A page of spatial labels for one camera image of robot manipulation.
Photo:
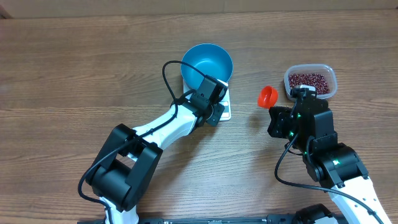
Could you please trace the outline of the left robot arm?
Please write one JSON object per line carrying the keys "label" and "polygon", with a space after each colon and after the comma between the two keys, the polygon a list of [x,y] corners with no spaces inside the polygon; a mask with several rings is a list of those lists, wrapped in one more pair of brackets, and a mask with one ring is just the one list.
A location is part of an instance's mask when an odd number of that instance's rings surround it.
{"label": "left robot arm", "polygon": [[136,128],[117,125],[80,182],[86,182],[104,206],[101,223],[137,223],[136,206],[147,190],[163,151],[208,123],[216,126],[224,111],[228,84],[205,76],[198,89],[174,98],[168,112]]}

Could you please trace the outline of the red measuring scoop blue handle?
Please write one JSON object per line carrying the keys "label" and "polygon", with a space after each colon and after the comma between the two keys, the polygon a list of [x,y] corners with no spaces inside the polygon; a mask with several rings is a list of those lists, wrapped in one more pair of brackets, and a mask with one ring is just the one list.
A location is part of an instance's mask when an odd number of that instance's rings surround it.
{"label": "red measuring scoop blue handle", "polygon": [[274,87],[265,86],[258,96],[257,105],[261,108],[270,109],[276,104],[278,97],[279,94]]}

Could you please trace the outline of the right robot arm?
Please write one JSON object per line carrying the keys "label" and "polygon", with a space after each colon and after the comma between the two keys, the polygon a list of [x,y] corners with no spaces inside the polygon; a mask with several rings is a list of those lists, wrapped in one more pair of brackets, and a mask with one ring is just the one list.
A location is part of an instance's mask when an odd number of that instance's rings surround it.
{"label": "right robot arm", "polygon": [[315,185],[283,180],[276,169],[276,179],[285,185],[320,190],[329,194],[340,209],[336,216],[323,205],[304,208],[296,213],[295,223],[390,223],[369,172],[355,150],[338,140],[333,113],[327,100],[309,88],[294,88],[293,107],[269,105],[271,122],[268,133],[273,138],[288,139],[283,155],[292,148],[302,157]]}

